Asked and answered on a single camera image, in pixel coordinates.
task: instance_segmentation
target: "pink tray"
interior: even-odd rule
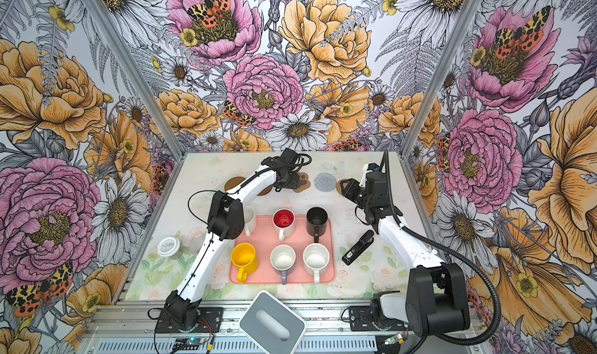
[[[257,258],[259,259],[259,267],[253,274],[247,276],[246,284],[281,284],[282,277],[272,267],[269,261],[269,256],[272,250],[281,244],[292,246],[297,255],[296,262],[293,268],[288,273],[288,284],[313,284],[313,275],[309,275],[303,264],[304,249],[313,244],[313,237],[307,232],[307,218],[306,216],[296,216],[297,227],[292,235],[280,242],[278,240],[278,233],[273,228],[272,216],[257,216],[257,227],[250,237],[243,234],[236,238],[235,246],[243,242],[247,242],[255,247],[257,251]],[[328,226],[325,229],[325,234],[319,237],[319,243],[328,248],[330,252],[330,264],[324,274],[319,277],[320,283],[330,283],[336,277],[336,266],[334,264],[334,247],[332,246],[332,226],[328,219]],[[238,269],[233,264],[230,265],[230,281],[234,284],[238,283],[236,276]]]

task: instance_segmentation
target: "gray round coaster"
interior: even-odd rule
[[[336,189],[336,179],[332,174],[322,172],[320,175],[315,177],[315,188],[321,192],[330,192]]]

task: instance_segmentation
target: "white lid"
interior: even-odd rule
[[[179,248],[180,240],[173,237],[164,238],[158,244],[158,254],[162,257],[170,257],[178,252]]]

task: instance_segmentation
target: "floral tablecloth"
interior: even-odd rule
[[[141,263],[134,274],[126,300],[164,300],[174,290],[192,265],[198,247],[206,233],[205,224],[195,219],[187,210],[191,194],[203,189],[220,189],[228,179],[248,177],[272,152],[247,154],[190,154],[182,167],[173,191],[145,249]],[[292,190],[259,196],[251,202],[257,215],[273,215],[280,207],[304,214],[310,207],[320,206],[328,211],[332,221],[336,278],[327,284],[288,285],[238,285],[229,281],[229,247],[213,270],[205,288],[205,300],[250,300],[261,290],[283,299],[337,299],[371,298],[372,294],[386,290],[405,290],[408,269],[388,244],[376,236],[373,244],[354,263],[347,266],[341,257],[368,229],[354,217],[354,204],[338,192],[321,192],[313,184],[319,173],[328,172],[337,180],[361,179],[366,163],[379,163],[381,152],[309,152],[313,162],[301,169],[308,175],[309,187],[302,192]],[[392,189],[395,205],[407,217],[410,227],[424,233],[423,225],[408,190],[398,157],[391,154]],[[200,217],[207,217],[211,193],[197,194],[191,208]],[[157,254],[158,242],[167,236],[180,239],[183,254],[177,260],[165,259]]]

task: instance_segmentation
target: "white mug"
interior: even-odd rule
[[[297,255],[292,246],[282,244],[272,250],[269,261],[272,263],[273,268],[282,276],[282,285],[286,285],[288,273],[294,266],[296,259]]]
[[[296,217],[291,210],[280,209],[272,217],[273,227],[278,234],[278,240],[284,241],[296,230]]]
[[[257,216],[255,210],[251,207],[243,207],[243,214],[245,217],[245,234],[249,237],[257,227]]]
[[[320,243],[310,244],[304,249],[303,263],[305,271],[313,275],[314,283],[319,284],[319,277],[330,264],[330,252]]]

